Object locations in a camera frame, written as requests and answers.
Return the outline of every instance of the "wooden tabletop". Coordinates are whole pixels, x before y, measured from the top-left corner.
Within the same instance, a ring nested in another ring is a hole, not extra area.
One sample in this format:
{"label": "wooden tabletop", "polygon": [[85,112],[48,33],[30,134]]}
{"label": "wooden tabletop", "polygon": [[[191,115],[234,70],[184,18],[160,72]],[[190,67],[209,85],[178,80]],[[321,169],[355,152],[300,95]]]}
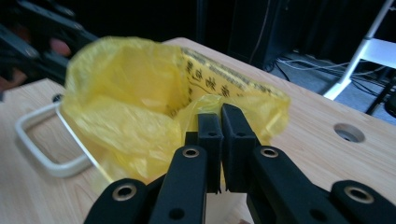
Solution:
{"label": "wooden tabletop", "polygon": [[[335,181],[353,179],[396,203],[395,126],[188,39],[177,38],[166,44],[195,49],[287,93],[291,98],[290,122],[271,144],[284,150],[314,184],[330,190]],[[63,91],[63,87],[45,79],[5,92],[4,102],[0,103],[0,223],[82,223],[103,188],[97,186],[100,175],[93,167],[68,178],[49,175],[17,139],[16,120],[51,104],[52,96]],[[359,143],[347,141],[334,128],[355,136],[359,130],[364,137]],[[56,117],[33,127],[29,135],[57,161],[81,153]],[[251,221],[241,202],[243,196],[224,201],[229,206],[214,197],[218,196],[209,196],[210,208],[206,210],[212,223],[219,223],[219,220],[224,223],[238,223],[240,219]],[[226,216],[214,221],[217,206],[222,207]]]}

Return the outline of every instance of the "white plastic handle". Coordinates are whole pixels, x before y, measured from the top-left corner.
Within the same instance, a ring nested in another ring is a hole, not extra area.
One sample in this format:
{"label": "white plastic handle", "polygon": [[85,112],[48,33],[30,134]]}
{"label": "white plastic handle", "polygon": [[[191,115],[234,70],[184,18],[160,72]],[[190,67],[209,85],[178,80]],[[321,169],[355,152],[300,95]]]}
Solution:
{"label": "white plastic handle", "polygon": [[47,171],[57,177],[68,177],[71,175],[76,175],[81,171],[85,170],[91,165],[91,162],[87,155],[82,154],[81,156],[65,162],[65,163],[54,163],[43,152],[32,142],[29,136],[26,134],[26,129],[34,124],[42,122],[53,116],[56,113],[56,109],[59,103],[44,106],[36,111],[22,116],[15,123],[15,130],[21,141],[26,145],[26,147],[32,152],[35,158],[43,164]]}

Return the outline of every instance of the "floor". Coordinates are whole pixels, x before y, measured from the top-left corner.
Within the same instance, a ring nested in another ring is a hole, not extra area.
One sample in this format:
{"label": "floor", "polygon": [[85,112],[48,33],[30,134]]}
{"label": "floor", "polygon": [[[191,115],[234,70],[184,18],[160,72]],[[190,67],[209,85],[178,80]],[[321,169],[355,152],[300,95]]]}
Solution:
{"label": "floor", "polygon": [[[306,89],[309,89],[309,90],[314,91],[319,94],[323,94],[339,78],[338,76],[331,74],[332,71],[330,71],[330,73],[329,73],[329,72],[321,72],[321,71],[318,71],[317,69],[316,70],[311,69],[313,67],[312,64],[316,64],[319,66],[333,66],[334,64],[332,64],[330,62],[316,60],[312,56],[300,55],[296,52],[288,53],[284,56],[286,58],[281,58],[281,60],[284,61],[286,64],[284,64],[282,62],[276,62],[274,64],[273,70],[271,70],[270,73],[277,77],[286,79],[285,75],[282,73],[282,71],[283,71],[292,83],[295,83],[301,87],[304,87]],[[302,63],[286,62],[286,61],[290,61],[290,60],[301,60],[301,61],[312,63],[312,64],[304,63],[305,65],[302,65]],[[300,69],[306,69],[308,67],[311,67],[311,68],[309,68],[311,70],[300,70]],[[344,66],[332,67],[330,69],[343,70],[343,69],[345,69],[345,67]],[[376,93],[380,93],[383,90],[383,87],[378,86],[377,84],[374,84],[374,83],[371,83],[368,81],[363,81],[365,79],[365,77],[372,76],[372,75],[373,74],[365,75],[365,76],[362,76],[362,75],[354,76],[354,77],[362,79],[362,80],[356,80],[355,84],[356,85],[362,84],[368,90],[376,92]],[[373,96],[372,94],[369,94],[365,91],[358,89],[355,85],[353,85],[351,83],[346,87],[346,89],[344,91],[341,92],[340,95],[338,95],[337,98],[335,98],[334,101],[339,102],[343,105],[352,107],[352,108],[359,110],[361,112],[365,112],[368,109],[368,107],[371,105],[371,103],[375,100],[375,98],[376,97]],[[390,123],[392,125],[396,125],[396,118],[392,117],[390,114],[388,114],[388,112],[385,111],[383,104],[381,104],[376,109],[376,111],[373,114],[373,117],[382,119],[385,122]]]}

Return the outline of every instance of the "cable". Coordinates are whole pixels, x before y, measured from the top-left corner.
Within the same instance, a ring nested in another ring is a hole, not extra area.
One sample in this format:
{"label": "cable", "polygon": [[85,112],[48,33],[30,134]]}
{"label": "cable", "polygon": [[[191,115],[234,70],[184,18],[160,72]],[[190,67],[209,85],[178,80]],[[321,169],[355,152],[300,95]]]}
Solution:
{"label": "cable", "polygon": [[279,71],[283,74],[283,76],[285,77],[285,79],[286,79],[288,82],[291,82],[291,81],[290,81],[290,78],[288,77],[288,75],[286,75],[285,71],[283,71],[283,69],[279,67],[279,65],[277,64],[277,62],[274,62],[274,65],[276,65],[276,67],[277,67],[277,68],[279,69]]}
{"label": "cable", "polygon": [[[293,69],[297,69],[297,70],[300,70],[300,71],[317,70],[317,71],[324,72],[324,73],[327,73],[329,75],[336,76],[336,77],[340,77],[341,75],[343,75],[345,73],[345,71],[336,70],[336,69],[332,69],[332,68],[340,67],[340,66],[344,66],[346,64],[349,64],[349,63],[340,63],[340,64],[334,64],[334,65],[329,65],[329,66],[320,66],[320,65],[317,65],[317,64],[314,64],[314,63],[311,63],[311,62],[308,62],[308,61],[304,61],[304,60],[292,60],[292,59],[282,60],[282,59],[278,58],[278,59],[276,59],[276,67],[284,75],[286,75],[286,73],[280,68],[280,66],[277,63],[283,63],[283,64],[285,64],[288,67],[291,67]],[[290,63],[297,63],[297,64],[299,64],[301,66],[305,66],[305,68],[296,67],[296,66],[291,65]],[[384,84],[379,83],[377,81],[372,81],[372,80],[366,79],[366,78],[364,78],[364,76],[366,76],[368,74],[372,74],[374,72],[378,72],[378,71],[384,69],[385,67],[386,66],[380,66],[380,67],[376,68],[373,71],[362,72],[362,73],[354,73],[353,76],[351,77],[352,84],[360,91],[364,91],[364,92],[366,92],[368,94],[371,94],[373,96],[377,96],[378,95],[377,92],[372,91],[370,88],[364,86],[363,84],[359,83],[358,81],[369,82],[369,83],[375,84],[376,86],[384,88],[385,87]]]}
{"label": "cable", "polygon": [[[331,69],[331,68],[340,67],[340,66],[344,66],[344,65],[346,65],[346,64],[349,64],[349,63],[339,63],[339,64],[328,65],[328,66],[320,66],[320,65],[316,65],[316,64],[314,64],[314,63],[310,63],[310,62],[307,62],[307,61],[304,61],[304,60],[288,60],[288,61],[283,61],[283,60],[281,60],[281,59],[276,59],[276,61],[277,61],[277,62],[280,62],[280,63],[283,63],[283,64],[285,64],[286,66],[288,66],[288,67],[290,67],[290,68],[293,68],[293,69],[296,69],[296,70],[300,70],[300,71],[310,71],[310,70],[325,69],[326,71],[332,71],[332,72],[336,72],[336,73],[338,73],[338,74],[344,74],[345,71],[342,71],[342,70],[335,70],[335,69]],[[301,67],[293,66],[293,65],[291,65],[291,64],[289,64],[289,63],[303,63],[303,64],[309,64],[309,65],[311,65],[312,67],[301,68]],[[384,69],[384,68],[386,68],[386,66],[380,66],[380,67],[378,67],[378,68],[376,68],[375,70],[372,70],[372,71],[363,72],[363,73],[354,73],[354,74],[352,74],[352,75],[353,75],[353,76],[365,76],[365,75],[368,75],[368,74],[372,74],[372,73],[374,73],[374,72],[378,72],[378,71],[380,71],[380,70],[382,70],[382,69]]]}
{"label": "cable", "polygon": [[[334,65],[329,65],[329,66],[320,66],[320,65],[316,65],[314,63],[310,63],[310,62],[304,61],[304,60],[287,60],[287,61],[283,61],[283,60],[277,59],[277,61],[279,61],[280,63],[283,63],[283,64],[285,64],[287,66],[290,66],[292,68],[299,69],[299,70],[316,70],[316,69],[319,69],[319,68],[334,68],[334,67],[341,67],[341,66],[344,66],[346,64],[349,64],[349,63],[339,63],[339,64],[334,64]],[[298,68],[298,67],[294,67],[292,65],[289,65],[288,63],[306,63],[306,64],[309,64],[309,65],[312,65],[313,67],[311,67],[311,68]]]}
{"label": "cable", "polygon": [[260,30],[260,35],[259,35],[259,38],[257,39],[256,46],[254,47],[253,51],[251,52],[250,58],[248,59],[248,64],[251,64],[251,62],[253,61],[253,57],[256,54],[256,51],[259,48],[260,42],[262,40],[262,34],[264,33],[264,28],[265,28],[265,25],[266,25],[267,19],[268,19],[268,12],[269,12],[269,9],[270,9],[270,3],[271,3],[271,0],[268,0],[267,7],[265,9],[264,20],[262,21],[262,29]]}
{"label": "cable", "polygon": [[359,83],[358,81],[352,80],[352,84],[360,91],[364,91],[364,92],[366,92],[366,93],[368,93],[370,95],[373,95],[375,97],[378,96],[378,93],[376,93],[375,91],[370,90],[369,88],[367,88],[363,84]]}

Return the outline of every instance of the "hole in table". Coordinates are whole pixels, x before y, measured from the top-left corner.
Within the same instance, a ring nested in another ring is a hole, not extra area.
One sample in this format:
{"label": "hole in table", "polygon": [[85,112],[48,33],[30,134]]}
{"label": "hole in table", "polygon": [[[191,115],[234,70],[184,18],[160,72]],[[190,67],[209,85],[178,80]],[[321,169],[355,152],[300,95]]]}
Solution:
{"label": "hole in table", "polygon": [[350,124],[338,123],[334,125],[334,130],[338,136],[342,137],[348,142],[359,143],[365,139],[364,133]]}

